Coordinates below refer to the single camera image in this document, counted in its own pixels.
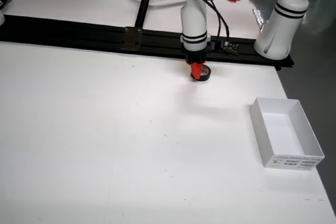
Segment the white table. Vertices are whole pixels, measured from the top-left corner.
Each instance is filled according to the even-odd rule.
[[[144,28],[181,31],[180,1],[153,0]],[[138,2],[14,0],[6,13],[129,26]],[[248,2],[217,5],[232,36],[256,36]],[[0,52],[0,223],[336,223],[316,170],[262,166],[248,110],[286,97],[274,68],[209,62],[196,83],[181,60]]]

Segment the metal bracket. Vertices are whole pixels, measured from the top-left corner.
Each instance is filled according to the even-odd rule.
[[[125,27],[120,40],[120,49],[138,51],[141,45],[142,29],[138,27]]]

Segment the gray floor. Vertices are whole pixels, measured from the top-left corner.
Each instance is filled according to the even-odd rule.
[[[259,24],[268,20],[276,0],[253,0]],[[326,158],[318,166],[336,210],[336,0],[310,0],[310,8],[292,42],[292,69],[278,72],[288,98],[299,99]]]

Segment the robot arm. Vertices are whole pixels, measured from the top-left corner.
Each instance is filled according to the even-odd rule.
[[[278,0],[255,42],[256,51],[268,59],[285,59],[308,6],[308,0]]]
[[[199,80],[205,62],[210,36],[206,26],[206,4],[203,0],[186,0],[181,9],[181,42],[186,52],[186,62],[192,68],[192,75]]]

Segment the open cardboard box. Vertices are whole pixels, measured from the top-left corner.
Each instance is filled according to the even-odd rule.
[[[265,167],[311,170],[324,159],[298,100],[257,98],[250,115]]]

